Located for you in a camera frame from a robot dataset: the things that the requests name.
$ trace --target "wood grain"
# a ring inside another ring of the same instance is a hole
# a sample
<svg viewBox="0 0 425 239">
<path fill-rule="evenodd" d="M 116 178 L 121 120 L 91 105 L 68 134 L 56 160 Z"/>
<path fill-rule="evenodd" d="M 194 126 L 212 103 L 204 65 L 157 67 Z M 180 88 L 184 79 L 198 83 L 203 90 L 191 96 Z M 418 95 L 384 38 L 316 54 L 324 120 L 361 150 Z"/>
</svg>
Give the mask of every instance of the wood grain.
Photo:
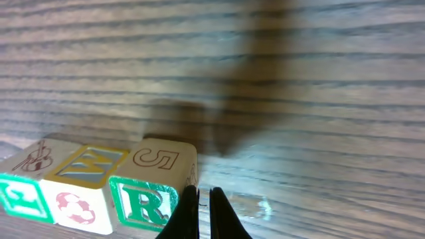
<svg viewBox="0 0 425 239">
<path fill-rule="evenodd" d="M 1 0 L 0 35 L 2 158 L 186 141 L 254 238 L 425 238 L 421 0 Z M 0 213 L 4 238 L 102 238 Z"/>
</svg>

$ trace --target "wooden block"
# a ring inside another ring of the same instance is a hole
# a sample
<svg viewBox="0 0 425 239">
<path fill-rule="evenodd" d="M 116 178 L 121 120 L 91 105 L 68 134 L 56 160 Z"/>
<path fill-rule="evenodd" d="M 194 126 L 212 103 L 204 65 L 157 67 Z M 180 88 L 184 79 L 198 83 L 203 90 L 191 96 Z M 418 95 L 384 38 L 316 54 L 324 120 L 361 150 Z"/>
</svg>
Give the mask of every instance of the wooden block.
<svg viewBox="0 0 425 239">
<path fill-rule="evenodd" d="M 188 143 L 144 139 L 110 177 L 120 222 L 161 231 L 187 185 L 197 186 L 197 151 Z"/>
<path fill-rule="evenodd" d="M 0 201 L 6 213 L 54 223 L 40 189 L 40 181 L 81 147 L 56 139 L 42 139 L 0 164 Z"/>
<path fill-rule="evenodd" d="M 111 234 L 118 223 L 110 174 L 128 151 L 85 145 L 53 169 L 41 189 L 55 220 L 63 226 Z"/>
</svg>

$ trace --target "block side face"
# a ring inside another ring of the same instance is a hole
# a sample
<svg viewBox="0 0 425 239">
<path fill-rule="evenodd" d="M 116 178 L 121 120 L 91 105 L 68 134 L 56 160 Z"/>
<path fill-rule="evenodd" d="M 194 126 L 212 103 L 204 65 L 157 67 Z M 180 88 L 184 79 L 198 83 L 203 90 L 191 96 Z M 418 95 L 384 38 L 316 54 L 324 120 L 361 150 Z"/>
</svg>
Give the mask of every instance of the block side face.
<svg viewBox="0 0 425 239">
<path fill-rule="evenodd" d="M 54 181 L 40 182 L 55 220 L 62 226 L 110 234 L 113 227 L 102 189 L 87 189 Z"/>
<path fill-rule="evenodd" d="M 160 232 L 179 200 L 167 185 L 112 176 L 110 186 L 120 222 L 135 228 Z"/>
<path fill-rule="evenodd" d="M 78 143 L 41 139 L 2 162 L 0 170 L 39 181 L 80 147 Z"/>
<path fill-rule="evenodd" d="M 181 190 L 196 149 L 188 143 L 162 139 L 144 139 L 134 147 L 116 176 L 149 179 L 150 182 L 170 185 Z"/>
<path fill-rule="evenodd" d="M 89 189 L 101 189 L 127 156 L 126 150 L 85 145 L 53 169 L 45 179 Z"/>
<path fill-rule="evenodd" d="M 0 174 L 0 201 L 11 216 L 54 223 L 37 181 Z"/>
</svg>

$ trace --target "green border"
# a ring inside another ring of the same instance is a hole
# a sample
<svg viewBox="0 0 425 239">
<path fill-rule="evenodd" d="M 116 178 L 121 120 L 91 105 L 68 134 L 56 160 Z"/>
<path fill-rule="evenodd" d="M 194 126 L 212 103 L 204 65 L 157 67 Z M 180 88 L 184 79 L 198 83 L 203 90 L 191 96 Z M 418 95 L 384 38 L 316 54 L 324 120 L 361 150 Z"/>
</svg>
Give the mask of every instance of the green border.
<svg viewBox="0 0 425 239">
<path fill-rule="evenodd" d="M 127 218 L 125 216 L 124 206 L 121 200 L 120 189 L 118 187 L 119 183 L 136 186 L 136 187 L 140 187 L 144 189 L 149 189 L 153 191 L 161 191 L 161 192 L 169 193 L 170 204 L 171 204 L 171 214 L 174 212 L 175 207 L 177 206 L 177 203 L 179 202 L 179 194 L 177 193 L 177 191 L 173 187 L 170 187 L 167 185 L 160 185 L 160 184 L 149 183 L 145 181 L 136 181 L 135 179 L 123 178 L 118 176 L 111 176 L 109 178 L 112 198 L 114 199 L 115 208 L 116 208 L 118 219 L 120 220 L 120 222 L 124 224 L 125 226 L 131 226 L 134 228 L 142 228 L 147 230 L 153 230 L 156 232 L 161 232 L 163 228 L 159 228 L 157 226 L 146 226 L 143 224 L 139 224 L 136 222 L 129 222 L 126 220 Z"/>
<path fill-rule="evenodd" d="M 6 195 L 0 195 L 0 201 L 3 204 L 3 207 L 5 208 L 5 211 L 8 215 L 11 216 L 18 216 L 18 217 L 22 217 L 22 218 L 27 218 L 27 219 L 31 219 L 31 220 L 36 220 L 39 222 L 45 222 L 45 223 L 54 223 L 54 219 L 53 216 L 47 206 L 47 202 L 44 199 L 44 195 L 41 192 L 40 186 L 39 186 L 39 182 L 34 181 L 32 179 L 27 179 L 24 177 L 20 177 L 20 176 L 15 176 L 15 175 L 8 175 L 5 173 L 1 173 L 0 174 L 0 179 L 5 179 L 5 180 L 9 180 L 9 181 L 14 181 L 14 182 L 20 182 L 20 183 L 27 183 L 27 184 L 31 184 L 32 186 L 34 186 L 38 196 L 39 196 L 39 200 L 41 202 L 41 207 L 42 209 L 46 212 L 46 217 L 40 217 L 40 216 L 33 216 L 33 215 L 28 215 L 25 213 L 21 213 L 21 212 L 17 212 L 15 210 L 11 210 L 9 208 L 9 206 L 7 206 L 7 202 L 6 202 Z"/>
</svg>

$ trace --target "yellow block face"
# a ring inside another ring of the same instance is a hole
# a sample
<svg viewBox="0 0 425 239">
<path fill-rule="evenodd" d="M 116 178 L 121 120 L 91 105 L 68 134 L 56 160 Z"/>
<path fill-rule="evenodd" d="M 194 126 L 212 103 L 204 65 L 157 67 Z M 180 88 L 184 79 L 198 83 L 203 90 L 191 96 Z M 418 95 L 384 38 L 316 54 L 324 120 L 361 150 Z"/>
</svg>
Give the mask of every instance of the yellow block face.
<svg viewBox="0 0 425 239">
<path fill-rule="evenodd" d="M 53 169 L 44 179 L 89 189 L 100 189 L 127 155 L 126 150 L 85 145 Z"/>
</svg>

